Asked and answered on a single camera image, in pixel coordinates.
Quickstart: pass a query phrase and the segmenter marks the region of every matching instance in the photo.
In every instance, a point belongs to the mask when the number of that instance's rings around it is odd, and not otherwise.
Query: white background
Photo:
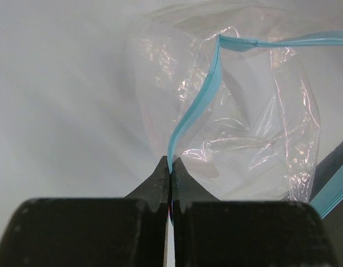
[[[343,0],[263,2],[343,15]],[[158,159],[125,82],[124,43],[139,12],[169,4],[0,0],[0,238],[28,198],[122,197],[151,174]],[[314,56],[323,64],[311,63]],[[322,121],[321,160],[343,140],[343,49],[305,59]]]

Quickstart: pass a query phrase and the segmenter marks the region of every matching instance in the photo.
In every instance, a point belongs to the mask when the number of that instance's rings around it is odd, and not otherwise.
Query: plastic bag
[[[166,155],[173,131],[206,83],[220,34],[277,42],[333,29],[343,29],[343,20],[301,17],[256,2],[211,1],[142,16],[128,55],[156,155]],[[217,94],[180,136],[174,158],[182,155],[190,174],[217,185],[211,192],[222,199],[308,202],[320,118],[295,48],[221,49],[219,58]]]

